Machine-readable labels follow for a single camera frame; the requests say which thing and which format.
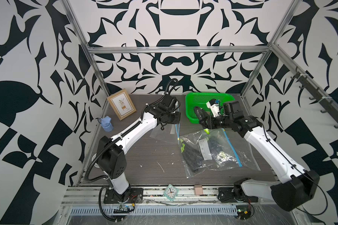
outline wooden picture frame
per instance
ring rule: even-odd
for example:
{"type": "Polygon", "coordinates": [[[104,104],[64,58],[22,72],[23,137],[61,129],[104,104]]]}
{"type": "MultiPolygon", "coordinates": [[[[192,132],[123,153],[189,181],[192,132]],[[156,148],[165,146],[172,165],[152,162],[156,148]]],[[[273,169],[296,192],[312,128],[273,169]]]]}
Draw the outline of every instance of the wooden picture frame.
{"type": "Polygon", "coordinates": [[[125,88],[109,96],[108,101],[120,120],[137,111],[125,88]]]}

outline wooden table surface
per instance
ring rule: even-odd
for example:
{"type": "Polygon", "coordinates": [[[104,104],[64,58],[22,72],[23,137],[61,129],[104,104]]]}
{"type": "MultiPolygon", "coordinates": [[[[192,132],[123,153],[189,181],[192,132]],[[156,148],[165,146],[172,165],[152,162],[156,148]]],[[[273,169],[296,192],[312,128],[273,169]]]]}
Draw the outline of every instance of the wooden table surface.
{"type": "MultiPolygon", "coordinates": [[[[130,97],[137,111],[120,121],[112,107],[109,106],[106,115],[112,118],[111,122],[114,129],[111,132],[105,132],[101,128],[95,143],[94,152],[91,153],[91,156],[96,153],[98,141],[101,137],[107,136],[110,138],[121,132],[140,117],[140,113],[145,106],[145,103],[151,103],[157,100],[160,98],[160,95],[130,95],[130,97]]],[[[176,97],[181,102],[180,136],[202,130],[201,125],[190,123],[189,119],[186,117],[185,95],[176,95],[176,97]]],[[[245,111],[240,96],[234,95],[234,97],[241,103],[241,106],[245,111]]],[[[248,151],[248,143],[241,138],[238,133],[235,133],[230,129],[228,129],[226,133],[236,151],[248,151]]],[[[255,180],[275,181],[269,164],[257,150],[254,149],[254,147],[252,147],[252,152],[260,171],[246,167],[238,167],[223,171],[205,170],[203,173],[197,174],[194,177],[186,178],[179,145],[168,144],[164,141],[151,138],[150,134],[151,131],[144,134],[144,136],[140,138],[126,154],[128,165],[125,170],[125,175],[131,185],[232,185],[235,181],[247,177],[255,180]]],[[[103,174],[102,170],[94,167],[90,173],[90,178],[103,174]]],[[[90,183],[89,185],[103,184],[107,184],[107,181],[104,179],[90,183]]]]}

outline mesh basket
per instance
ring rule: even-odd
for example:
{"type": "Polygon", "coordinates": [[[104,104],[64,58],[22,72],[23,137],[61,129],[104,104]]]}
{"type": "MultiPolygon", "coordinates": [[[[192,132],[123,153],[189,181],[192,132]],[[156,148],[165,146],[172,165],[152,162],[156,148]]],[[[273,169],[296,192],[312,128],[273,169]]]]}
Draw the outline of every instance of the mesh basket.
{"type": "Polygon", "coordinates": [[[185,114],[192,124],[198,124],[199,120],[194,113],[194,107],[199,106],[203,108],[208,114],[212,115],[212,111],[208,109],[206,103],[212,99],[219,99],[220,106],[223,102],[233,101],[234,97],[226,93],[201,93],[192,92],[185,96],[185,114]]]}

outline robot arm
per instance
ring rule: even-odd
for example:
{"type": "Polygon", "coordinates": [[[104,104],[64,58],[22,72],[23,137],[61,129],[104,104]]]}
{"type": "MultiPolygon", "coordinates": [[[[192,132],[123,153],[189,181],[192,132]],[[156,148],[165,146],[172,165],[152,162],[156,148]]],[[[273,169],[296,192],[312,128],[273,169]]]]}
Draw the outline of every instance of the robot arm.
{"type": "Polygon", "coordinates": [[[256,196],[274,200],[282,209],[291,211],[311,200],[319,182],[319,175],[294,161],[275,141],[270,139],[264,126],[254,116],[244,116],[238,101],[223,103],[223,115],[218,113],[219,104],[208,115],[199,107],[194,112],[204,129],[232,128],[251,143],[277,174],[279,182],[242,180],[234,192],[237,195],[256,196]]]}
{"type": "Polygon", "coordinates": [[[86,182],[94,182],[104,178],[108,180],[109,185],[113,186],[117,201],[126,201],[130,192],[130,185],[124,173],[126,169],[125,155],[136,141],[158,124],[161,124],[161,129],[163,130],[166,124],[179,123],[180,112],[176,112],[176,109],[180,106],[180,102],[175,97],[170,96],[177,83],[177,79],[171,79],[163,96],[159,100],[147,104],[140,118],[129,127],[111,138],[105,136],[99,140],[95,158],[85,172],[84,180],[86,182]],[[171,90],[168,91],[173,81],[175,83],[171,90]],[[89,174],[94,165],[100,167],[105,175],[90,179],[89,174]]]}

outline plastic bag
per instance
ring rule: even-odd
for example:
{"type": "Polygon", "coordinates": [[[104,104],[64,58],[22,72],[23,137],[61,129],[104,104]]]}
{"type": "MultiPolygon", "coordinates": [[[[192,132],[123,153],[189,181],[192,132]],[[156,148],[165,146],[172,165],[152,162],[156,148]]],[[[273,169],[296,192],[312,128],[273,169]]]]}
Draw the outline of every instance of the plastic bag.
{"type": "Polygon", "coordinates": [[[183,135],[179,139],[187,178],[205,169],[226,170],[241,166],[259,169],[250,149],[237,154],[224,129],[210,130],[209,134],[201,130],[183,135]]]}
{"type": "Polygon", "coordinates": [[[151,132],[150,137],[167,143],[179,144],[179,129],[180,123],[167,124],[164,126],[164,130],[161,130],[161,125],[158,124],[151,132]]]}

